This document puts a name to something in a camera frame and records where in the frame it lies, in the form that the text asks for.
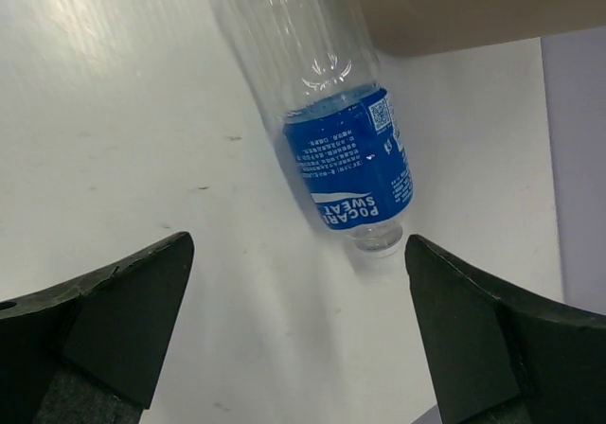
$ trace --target purple wall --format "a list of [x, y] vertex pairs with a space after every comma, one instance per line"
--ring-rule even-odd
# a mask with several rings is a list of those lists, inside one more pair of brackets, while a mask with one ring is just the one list
[[565, 298], [606, 314], [606, 27], [543, 53]]

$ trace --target plastic bottle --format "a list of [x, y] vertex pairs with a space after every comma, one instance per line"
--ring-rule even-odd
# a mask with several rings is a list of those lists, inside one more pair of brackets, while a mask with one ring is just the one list
[[364, 251], [392, 248], [412, 180], [359, 0], [215, 0], [215, 9], [327, 227]]

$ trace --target bottle label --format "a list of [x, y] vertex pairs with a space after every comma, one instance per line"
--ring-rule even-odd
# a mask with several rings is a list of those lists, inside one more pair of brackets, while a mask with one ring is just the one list
[[330, 229], [387, 221], [410, 204], [412, 179], [383, 88], [341, 112], [286, 124], [284, 133]]

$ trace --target dark speck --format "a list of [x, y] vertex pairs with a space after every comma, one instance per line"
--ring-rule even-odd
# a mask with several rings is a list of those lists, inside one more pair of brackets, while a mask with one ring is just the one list
[[210, 186], [209, 185], [201, 185], [199, 187], [193, 187], [192, 189], [189, 190], [190, 194], [197, 194], [198, 192], [204, 192], [205, 190], [209, 190]]
[[214, 403], [215, 408], [218, 408], [219, 410], [221, 410], [222, 412], [231, 412], [231, 408], [227, 408], [225, 407], [222, 403], [220, 402], [215, 402]]

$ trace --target white table surface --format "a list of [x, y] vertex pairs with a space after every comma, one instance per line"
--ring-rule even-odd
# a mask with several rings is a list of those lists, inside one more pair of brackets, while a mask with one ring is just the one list
[[[144, 424], [430, 408], [402, 253], [362, 280], [313, 234], [207, 0], [0, 5], [0, 300], [188, 230], [195, 266]], [[539, 42], [382, 62], [416, 185], [406, 232], [560, 299]]]

